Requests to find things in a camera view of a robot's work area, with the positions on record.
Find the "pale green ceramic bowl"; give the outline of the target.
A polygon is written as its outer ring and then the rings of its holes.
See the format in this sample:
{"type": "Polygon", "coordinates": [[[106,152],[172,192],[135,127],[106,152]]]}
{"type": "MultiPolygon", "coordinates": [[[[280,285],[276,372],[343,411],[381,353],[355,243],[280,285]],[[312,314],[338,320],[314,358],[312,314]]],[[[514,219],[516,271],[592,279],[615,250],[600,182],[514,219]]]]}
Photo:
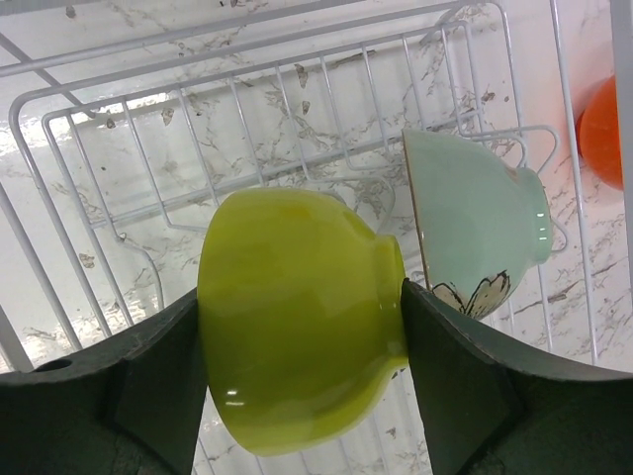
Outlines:
{"type": "Polygon", "coordinates": [[[543,184],[480,143],[412,129],[402,137],[425,286],[481,320],[552,253],[543,184]]]}

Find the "orange bowl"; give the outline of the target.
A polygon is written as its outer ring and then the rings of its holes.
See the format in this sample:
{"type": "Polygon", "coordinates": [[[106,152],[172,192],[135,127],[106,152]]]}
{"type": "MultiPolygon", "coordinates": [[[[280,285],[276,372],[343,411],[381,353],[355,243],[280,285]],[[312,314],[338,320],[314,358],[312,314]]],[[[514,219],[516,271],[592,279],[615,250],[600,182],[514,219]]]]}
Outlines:
{"type": "Polygon", "coordinates": [[[594,92],[577,120],[579,153],[605,184],[622,191],[623,175],[617,111],[616,79],[611,75],[594,92]]]}

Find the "yellow-green bowl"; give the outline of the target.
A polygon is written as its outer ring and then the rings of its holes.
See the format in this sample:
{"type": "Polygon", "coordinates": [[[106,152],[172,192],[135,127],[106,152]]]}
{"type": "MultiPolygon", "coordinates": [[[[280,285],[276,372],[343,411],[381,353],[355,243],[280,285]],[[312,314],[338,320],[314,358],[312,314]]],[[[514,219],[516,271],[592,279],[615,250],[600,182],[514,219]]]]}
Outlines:
{"type": "Polygon", "coordinates": [[[232,193],[214,213],[197,300],[212,399],[259,456],[303,450],[361,422],[407,364],[398,241],[331,196],[232,193]]]}

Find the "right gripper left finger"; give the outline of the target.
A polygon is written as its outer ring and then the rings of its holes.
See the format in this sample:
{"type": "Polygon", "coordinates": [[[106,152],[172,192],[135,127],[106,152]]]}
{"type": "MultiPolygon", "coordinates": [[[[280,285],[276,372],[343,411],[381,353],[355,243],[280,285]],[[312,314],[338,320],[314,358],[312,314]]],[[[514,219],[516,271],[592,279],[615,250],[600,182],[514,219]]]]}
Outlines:
{"type": "Polygon", "coordinates": [[[1,376],[4,474],[189,474],[207,391],[196,293],[1,376]]]}

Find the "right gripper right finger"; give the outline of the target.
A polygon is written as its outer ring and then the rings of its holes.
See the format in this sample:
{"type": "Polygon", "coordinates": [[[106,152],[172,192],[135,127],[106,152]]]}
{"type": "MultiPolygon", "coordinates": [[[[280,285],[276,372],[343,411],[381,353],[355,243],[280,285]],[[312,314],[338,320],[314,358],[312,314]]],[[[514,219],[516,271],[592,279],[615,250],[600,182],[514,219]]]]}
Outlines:
{"type": "Polygon", "coordinates": [[[410,280],[401,302],[433,473],[631,473],[631,374],[537,349],[410,280]]]}

